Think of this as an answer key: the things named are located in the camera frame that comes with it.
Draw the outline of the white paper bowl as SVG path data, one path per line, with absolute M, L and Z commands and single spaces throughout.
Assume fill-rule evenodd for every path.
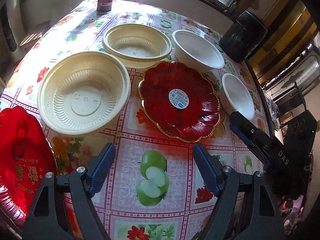
M 187 30 L 172 33 L 175 56 L 178 61 L 200 73 L 221 69 L 225 61 L 220 51 L 209 41 Z
M 249 121 L 253 120 L 253 99 L 246 86 L 236 76 L 228 73 L 223 75 L 219 99 L 228 115 L 239 112 Z

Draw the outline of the red gold-rimmed flower plate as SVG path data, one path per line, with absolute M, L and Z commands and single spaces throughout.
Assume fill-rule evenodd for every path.
M 207 139 L 220 122 L 220 102 L 212 84 L 181 62 L 161 61 L 149 67 L 138 93 L 145 115 L 172 139 Z

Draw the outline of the cream plastic bowl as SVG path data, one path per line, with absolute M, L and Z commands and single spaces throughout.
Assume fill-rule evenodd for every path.
M 50 129 L 85 137 L 116 119 L 130 92 L 130 77 L 120 60 L 107 53 L 84 51 L 48 71 L 37 94 L 37 108 Z
M 126 67 L 143 69 L 163 61 L 172 51 L 170 39 L 148 25 L 126 23 L 108 29 L 102 44 Z

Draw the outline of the dark wooden chair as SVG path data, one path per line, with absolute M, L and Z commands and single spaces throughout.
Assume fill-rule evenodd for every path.
M 319 122 L 306 107 L 304 96 L 295 82 L 276 102 L 279 108 L 279 122 L 283 135 L 289 134 L 289 125 L 295 125 L 294 132 L 307 129 L 312 133 L 319 132 Z

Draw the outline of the clear plastic bag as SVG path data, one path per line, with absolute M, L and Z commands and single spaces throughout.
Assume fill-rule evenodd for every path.
M 279 108 L 277 106 L 277 104 L 273 101 L 273 99 L 268 96 L 267 94 L 265 95 L 266 98 L 266 102 L 268 105 L 268 109 L 270 111 L 270 116 L 271 116 L 271 120 L 274 126 L 275 130 L 279 130 L 280 129 L 280 124 L 278 121 L 278 117 L 279 117 Z

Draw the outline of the black electric kettle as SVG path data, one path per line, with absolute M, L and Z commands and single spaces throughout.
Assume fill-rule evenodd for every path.
M 219 40 L 219 46 L 233 61 L 241 63 L 259 45 L 268 29 L 255 14 L 245 10 Z

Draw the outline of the small wooden stool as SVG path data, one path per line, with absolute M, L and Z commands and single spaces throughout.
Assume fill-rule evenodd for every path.
M 50 29 L 50 21 L 42 22 L 29 30 L 25 38 L 21 41 L 20 47 L 27 48 L 33 46 Z

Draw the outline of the white tower air conditioner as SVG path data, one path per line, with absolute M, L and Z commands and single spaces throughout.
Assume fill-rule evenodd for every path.
M 26 36 L 22 22 L 20 0 L 6 0 L 1 7 L 1 25 L 13 62 L 18 62 L 25 56 L 25 50 L 20 46 Z

